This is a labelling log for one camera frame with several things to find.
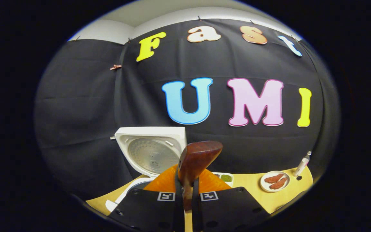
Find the yellow letter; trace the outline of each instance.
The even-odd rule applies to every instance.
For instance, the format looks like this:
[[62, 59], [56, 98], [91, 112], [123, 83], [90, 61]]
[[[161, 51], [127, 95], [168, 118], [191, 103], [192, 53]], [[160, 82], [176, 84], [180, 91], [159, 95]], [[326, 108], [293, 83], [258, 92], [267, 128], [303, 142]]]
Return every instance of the yellow letter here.
[[301, 95], [301, 114], [297, 126], [307, 127], [310, 125], [310, 98], [312, 92], [306, 88], [300, 88], [299, 93]]
[[243, 39], [249, 43], [266, 44], [267, 38], [262, 35], [262, 31], [252, 26], [242, 26], [240, 31], [243, 32]]
[[221, 38], [221, 35], [218, 35], [215, 32], [215, 29], [210, 26], [198, 26], [188, 30], [189, 33], [192, 33], [187, 37], [187, 40], [196, 43], [202, 41], [216, 41]]
[[154, 54], [154, 52], [151, 51], [151, 48], [156, 49], [159, 46], [159, 38], [164, 38], [165, 36], [165, 32], [160, 32], [158, 34], [142, 39], [140, 41], [140, 54], [137, 57], [137, 61], [151, 57]]

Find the wooden table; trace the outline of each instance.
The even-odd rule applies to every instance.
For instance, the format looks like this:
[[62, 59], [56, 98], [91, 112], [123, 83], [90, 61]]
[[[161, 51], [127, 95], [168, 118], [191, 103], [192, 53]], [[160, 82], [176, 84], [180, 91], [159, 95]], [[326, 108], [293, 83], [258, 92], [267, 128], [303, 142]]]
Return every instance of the wooden table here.
[[[262, 189], [262, 187], [260, 186], [260, 179], [264, 175], [264, 173], [233, 174], [233, 188], [241, 186], [246, 188], [247, 191], [249, 191], [249, 193], [256, 199], [256, 201], [258, 201], [258, 203], [261, 204], [262, 207], [271, 214], [278, 208], [282, 207], [284, 204], [291, 201], [299, 193], [308, 190], [313, 185], [313, 177], [307, 166], [301, 173], [301, 180], [297, 180], [296, 177], [293, 176], [295, 170], [296, 168], [283, 170], [283, 172], [287, 173], [290, 176], [290, 183], [283, 190], [280, 190], [278, 192], [269, 193]], [[94, 209], [108, 216], [111, 212], [106, 208], [105, 202], [107, 200], [114, 202], [133, 181], [101, 197], [88, 200], [87, 203]], [[191, 213], [186, 213], [185, 232], [192, 231], [193, 228]]]

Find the bottle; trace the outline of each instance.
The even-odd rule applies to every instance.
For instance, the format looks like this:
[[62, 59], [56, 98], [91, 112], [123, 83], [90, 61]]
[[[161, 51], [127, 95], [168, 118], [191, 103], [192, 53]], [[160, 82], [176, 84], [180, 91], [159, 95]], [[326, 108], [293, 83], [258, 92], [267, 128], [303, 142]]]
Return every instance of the bottle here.
[[299, 166], [297, 167], [297, 169], [295, 170], [295, 172], [293, 174], [294, 176], [299, 176], [300, 173], [303, 171], [303, 169], [307, 166], [307, 164], [310, 161], [311, 154], [312, 154], [312, 152], [308, 151], [307, 155], [305, 157], [303, 157], [303, 159], [301, 159], [301, 162], [300, 162]]

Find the black backdrop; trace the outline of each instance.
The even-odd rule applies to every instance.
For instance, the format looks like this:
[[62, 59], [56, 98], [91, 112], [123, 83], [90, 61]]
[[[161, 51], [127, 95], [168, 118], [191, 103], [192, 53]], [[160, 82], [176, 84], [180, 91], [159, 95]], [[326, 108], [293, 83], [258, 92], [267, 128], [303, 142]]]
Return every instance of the black backdrop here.
[[[221, 35], [217, 41], [190, 43], [188, 30], [211, 26]], [[255, 26], [267, 44], [246, 42], [240, 27]], [[136, 61], [144, 38], [165, 32], [155, 54]], [[304, 54], [298, 57], [278, 36], [287, 37]], [[110, 71], [114, 63], [121, 69]], [[195, 125], [181, 125], [169, 118], [163, 84], [185, 82], [183, 107], [197, 110], [194, 78], [209, 77], [209, 117]], [[233, 117], [232, 78], [246, 78], [260, 94], [265, 81], [284, 83], [279, 126], [261, 122], [242, 127], [228, 125]], [[301, 97], [299, 88], [312, 92], [310, 125], [298, 127]], [[319, 139], [323, 119], [331, 121], [331, 137], [320, 141], [324, 150], [313, 147]], [[204, 19], [167, 25], [124, 45], [107, 41], [70, 41], [58, 52], [38, 88], [35, 129], [43, 156], [56, 179], [87, 200], [104, 195], [139, 175], [133, 171], [115, 141], [119, 127], [185, 126], [187, 142], [216, 140], [224, 148], [209, 169], [228, 173], [265, 173], [296, 167], [312, 150], [310, 170], [318, 179], [337, 142], [340, 109], [332, 78], [307, 43], [252, 23], [229, 19]]]
[[[371, 193], [366, 188], [371, 185], [371, 2], [267, 1], [255, 6], [320, 52], [340, 89], [346, 118], [335, 161], [325, 175], [293, 207], [259, 229], [371, 229], [371, 201], [362, 200]], [[0, 2], [0, 228], [5, 231], [116, 230], [53, 182], [32, 127], [38, 77], [48, 62], [73, 31], [115, 7], [114, 1], [101, 0]], [[353, 178], [345, 181], [346, 173]]]

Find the meat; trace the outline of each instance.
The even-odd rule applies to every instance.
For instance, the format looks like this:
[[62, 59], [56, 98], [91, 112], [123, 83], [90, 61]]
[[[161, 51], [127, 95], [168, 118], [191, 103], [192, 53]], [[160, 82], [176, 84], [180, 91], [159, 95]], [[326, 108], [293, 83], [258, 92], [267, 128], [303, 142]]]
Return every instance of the meat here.
[[277, 181], [276, 183], [270, 185], [270, 189], [279, 189], [279, 188], [281, 188], [284, 185], [284, 183], [286, 182], [286, 180], [287, 180], [286, 177], [282, 178], [281, 180]]
[[269, 177], [269, 178], [265, 178], [264, 181], [266, 183], [272, 184], [272, 183], [275, 183], [275, 182], [279, 181], [282, 176], [283, 176], [283, 174], [280, 173], [279, 175], [275, 175], [275, 176], [272, 176], [272, 177]]

